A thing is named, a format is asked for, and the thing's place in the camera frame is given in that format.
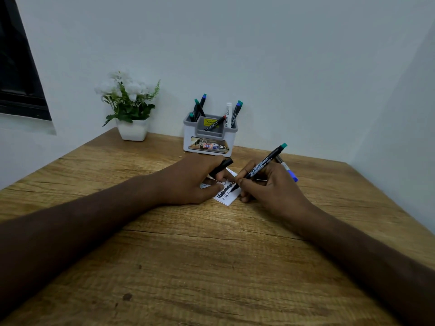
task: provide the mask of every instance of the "potted plant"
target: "potted plant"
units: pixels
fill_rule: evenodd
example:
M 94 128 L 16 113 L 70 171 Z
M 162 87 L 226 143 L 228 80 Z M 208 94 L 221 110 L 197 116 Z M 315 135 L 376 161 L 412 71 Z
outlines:
M 122 139 L 143 141 L 148 133 L 151 110 L 156 107 L 150 102 L 160 91 L 160 80 L 151 93 L 143 82 L 134 82 L 128 73 L 113 72 L 110 78 L 110 82 L 95 88 L 101 100 L 109 104 L 114 112 L 106 117 L 103 126 L 116 119 Z

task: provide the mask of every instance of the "window sill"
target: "window sill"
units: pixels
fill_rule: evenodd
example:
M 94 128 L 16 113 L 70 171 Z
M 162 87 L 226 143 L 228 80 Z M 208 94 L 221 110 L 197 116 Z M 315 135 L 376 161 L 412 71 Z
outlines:
M 36 132 L 56 136 L 53 122 L 20 115 L 0 113 L 0 129 Z

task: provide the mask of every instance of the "desk organizer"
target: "desk organizer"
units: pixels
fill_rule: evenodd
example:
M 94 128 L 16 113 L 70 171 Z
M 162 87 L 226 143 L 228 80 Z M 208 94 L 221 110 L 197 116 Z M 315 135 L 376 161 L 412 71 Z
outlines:
M 231 156 L 233 152 L 234 139 L 239 130 L 237 120 L 234 122 L 234 128 L 226 128 L 225 122 L 213 128 L 211 131 L 204 129 L 210 126 L 214 121 L 221 116 L 206 114 L 200 116 L 197 122 L 190 121 L 190 116 L 187 115 L 184 119 L 184 141 L 183 150 L 188 152 L 197 152 L 204 154 L 212 154 L 218 156 Z

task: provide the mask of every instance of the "forearm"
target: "forearm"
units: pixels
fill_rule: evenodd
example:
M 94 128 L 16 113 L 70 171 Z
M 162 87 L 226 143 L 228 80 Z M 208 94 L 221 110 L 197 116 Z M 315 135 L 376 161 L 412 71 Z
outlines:
M 0 318 L 158 203 L 147 176 L 0 224 Z
M 408 323 L 435 325 L 435 272 L 314 208 L 300 234 L 334 256 Z

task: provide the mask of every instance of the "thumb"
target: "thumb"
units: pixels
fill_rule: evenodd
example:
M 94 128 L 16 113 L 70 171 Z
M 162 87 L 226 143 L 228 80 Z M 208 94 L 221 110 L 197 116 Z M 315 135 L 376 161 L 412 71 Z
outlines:
M 213 198 L 223 189 L 224 186 L 222 184 L 207 186 L 206 188 L 203 189 L 198 188 L 198 193 L 196 194 L 196 199 L 195 199 L 196 203 L 201 203 L 206 200 L 209 200 L 210 198 Z
M 266 189 L 265 186 L 254 183 L 253 181 L 246 178 L 242 178 L 241 180 L 239 180 L 238 184 L 243 191 L 250 193 L 256 199 L 259 199 L 259 197 L 261 197 L 261 195 L 264 193 L 264 190 Z

